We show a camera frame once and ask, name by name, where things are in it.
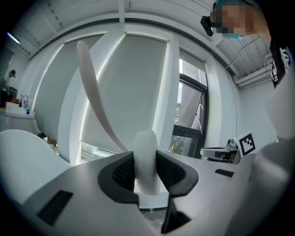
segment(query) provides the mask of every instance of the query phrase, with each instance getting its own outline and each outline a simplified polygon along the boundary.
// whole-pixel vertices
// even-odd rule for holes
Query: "glass pane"
[[[201,105],[201,102],[200,102],[197,113],[194,118],[192,129],[202,130],[202,125],[203,125],[202,122],[203,122],[203,106]]]
[[[179,60],[179,72],[201,83],[200,70],[194,65]]]
[[[174,124],[200,130],[201,126],[194,123],[202,92],[185,84],[179,83],[177,109]]]
[[[193,157],[198,140],[172,135],[169,152]]]

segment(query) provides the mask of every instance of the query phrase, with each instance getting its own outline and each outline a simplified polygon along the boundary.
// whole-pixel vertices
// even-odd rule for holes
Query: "ceiling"
[[[201,38],[227,63],[234,61],[239,50],[257,38],[246,36],[241,40],[223,39],[220,35],[208,37],[200,20],[209,15],[215,0],[38,0],[25,12],[12,33],[20,40],[22,50],[29,56],[69,28],[108,18],[133,18],[133,14],[144,13],[169,19],[183,26]],[[238,78],[249,75],[267,65],[266,56],[270,53],[269,43],[259,38],[240,52],[234,63]]]

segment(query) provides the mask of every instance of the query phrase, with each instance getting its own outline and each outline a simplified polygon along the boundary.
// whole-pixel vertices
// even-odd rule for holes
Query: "curved white tube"
[[[127,148],[118,139],[106,117],[105,110],[100,97],[99,87],[93,63],[89,54],[87,43],[79,41],[77,44],[78,64],[83,86],[88,97],[89,103],[96,114],[101,126],[109,135],[114,144],[122,151],[128,152]]]
[[[136,185],[142,193],[147,195],[158,195],[160,192],[161,182],[156,163],[157,150],[157,137],[152,130],[137,133],[134,140]]]

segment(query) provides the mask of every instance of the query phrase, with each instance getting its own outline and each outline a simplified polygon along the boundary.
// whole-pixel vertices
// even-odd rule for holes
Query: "black rubber pad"
[[[134,191],[133,152],[120,153],[121,159],[105,166],[98,175],[101,190],[115,202],[138,204]]]
[[[227,177],[232,177],[234,175],[234,172],[226,171],[226,170],[222,170],[222,169],[217,169],[215,171],[215,173],[218,173],[220,175],[224,175],[224,176],[227,176]]]
[[[197,184],[199,175],[193,167],[161,151],[156,157],[157,173],[171,197],[185,196]]]
[[[59,191],[38,213],[38,217],[49,225],[53,225],[57,220],[73,193]]]

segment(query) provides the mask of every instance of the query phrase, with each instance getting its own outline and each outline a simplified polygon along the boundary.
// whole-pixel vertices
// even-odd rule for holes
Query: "window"
[[[200,61],[180,51],[201,67]],[[177,109],[169,151],[184,156],[201,158],[200,149],[205,143],[208,120],[207,78],[204,71],[180,58],[180,82]]]

